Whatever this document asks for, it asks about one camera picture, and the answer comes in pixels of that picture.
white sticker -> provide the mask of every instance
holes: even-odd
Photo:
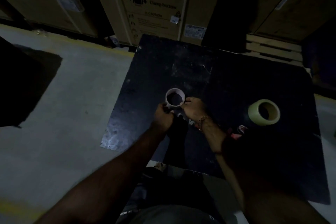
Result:
[[[175,17],[174,15],[171,16],[170,22],[177,24],[179,22],[180,18]]]
[[[280,10],[281,7],[287,2],[288,0],[281,0],[281,2],[275,7],[274,10]]]
[[[83,12],[84,7],[79,0],[59,0],[65,10]]]
[[[184,36],[202,40],[206,30],[207,28],[186,24],[184,29]]]

yellow floor line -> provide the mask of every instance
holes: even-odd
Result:
[[[16,27],[12,27],[12,26],[7,26],[7,25],[3,25],[3,24],[0,24],[0,28],[6,29],[6,30],[11,30],[11,31],[16,31],[19,34],[25,34],[25,35],[28,35],[28,36],[36,36],[37,35],[36,31],[29,31],[29,30],[16,28]],[[59,34],[55,34],[55,33],[47,32],[46,36],[41,36],[41,37],[48,37],[49,39],[64,41],[64,42],[79,45],[79,46],[82,46],[82,47],[95,48],[95,49],[99,49],[99,50],[103,50],[103,51],[107,51],[107,52],[112,52],[112,53],[116,53],[116,54],[120,54],[120,55],[129,56],[131,58],[134,57],[133,52],[116,50],[116,49],[113,49],[113,48],[108,48],[108,47],[105,47],[105,46],[102,46],[102,45],[99,45],[99,44],[94,44],[94,43],[86,42],[86,41],[83,41],[83,40],[71,39],[67,36],[59,35]]]
[[[44,213],[45,210],[0,199],[0,214],[4,216],[14,217],[21,220],[35,221]]]

black table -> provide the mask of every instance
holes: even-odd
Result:
[[[107,125],[102,147],[125,151],[153,120],[170,88],[203,99],[223,128],[257,129],[247,108],[259,99],[275,102],[281,118],[263,128],[265,161],[307,200],[329,204],[319,122],[309,74],[302,67],[143,35]],[[169,139],[152,159],[163,161]],[[223,177],[204,135],[189,127],[187,169]]]

white tape roll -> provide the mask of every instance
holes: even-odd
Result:
[[[263,107],[268,112],[268,119],[262,117],[259,112],[259,107]],[[279,107],[268,99],[260,99],[259,101],[253,103],[249,106],[248,110],[249,117],[251,121],[259,126],[272,125],[279,121],[280,110]]]
[[[179,108],[180,107],[180,104],[179,105],[172,105],[171,103],[168,102],[167,100],[167,96],[169,96],[170,94],[173,94],[173,93],[176,93],[178,95],[180,95],[180,97],[182,98],[182,103],[185,102],[186,100],[186,95],[184,94],[184,92],[178,88],[172,88],[170,90],[167,91],[166,93],[166,104],[167,104],[167,107],[171,108],[171,109],[176,109],[176,108]]]

concrete floor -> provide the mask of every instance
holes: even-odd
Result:
[[[0,128],[0,223],[32,223],[74,184],[118,155],[99,145],[132,54],[3,25],[0,36],[63,58],[22,128]],[[336,101],[316,101],[332,203],[312,205],[336,223]],[[247,223],[224,180],[204,176],[204,183],[228,223]]]

